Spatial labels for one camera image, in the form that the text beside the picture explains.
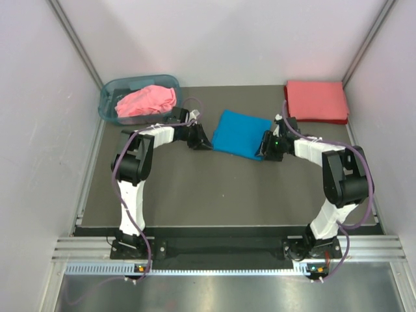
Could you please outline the blue t shirt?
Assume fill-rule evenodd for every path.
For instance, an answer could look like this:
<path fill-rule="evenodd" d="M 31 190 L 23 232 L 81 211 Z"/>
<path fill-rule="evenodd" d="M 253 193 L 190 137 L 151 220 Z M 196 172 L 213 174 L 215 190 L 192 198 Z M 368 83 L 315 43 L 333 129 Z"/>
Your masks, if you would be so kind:
<path fill-rule="evenodd" d="M 213 150 L 261 161 L 256 153 L 271 127 L 270 120 L 225 110 L 213 134 Z"/>

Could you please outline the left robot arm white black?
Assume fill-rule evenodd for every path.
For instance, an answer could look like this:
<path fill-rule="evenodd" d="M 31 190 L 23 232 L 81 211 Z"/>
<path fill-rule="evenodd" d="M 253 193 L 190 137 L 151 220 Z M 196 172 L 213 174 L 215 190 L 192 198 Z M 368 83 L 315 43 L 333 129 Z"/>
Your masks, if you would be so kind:
<path fill-rule="evenodd" d="M 143 129 L 126 131 L 120 136 L 121 147 L 111 164 L 112 184 L 120 199 L 122 220 L 119 230 L 130 237 L 125 250 L 132 257 L 142 257 L 147 242 L 140 238 L 146 223 L 143 215 L 143 193 L 150 175 L 156 148 L 176 141 L 187 143 L 192 150 L 212 150 L 202 124 L 201 112 L 175 107 L 166 123 L 155 123 Z"/>

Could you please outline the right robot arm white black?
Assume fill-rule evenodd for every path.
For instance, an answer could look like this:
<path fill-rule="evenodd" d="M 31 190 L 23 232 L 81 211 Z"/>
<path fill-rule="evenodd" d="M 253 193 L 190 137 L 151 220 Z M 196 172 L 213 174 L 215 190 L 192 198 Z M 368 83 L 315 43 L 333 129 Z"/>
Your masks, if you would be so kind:
<path fill-rule="evenodd" d="M 274 131 L 265 131 L 258 157 L 281 162 L 285 154 L 291 154 L 322 168 L 325 201 L 306 227 L 303 241 L 305 253 L 318 257 L 339 228 L 356 229 L 368 219 L 374 195 L 371 172 L 361 147 L 305 136 L 295 118 L 278 114 L 275 123 Z"/>

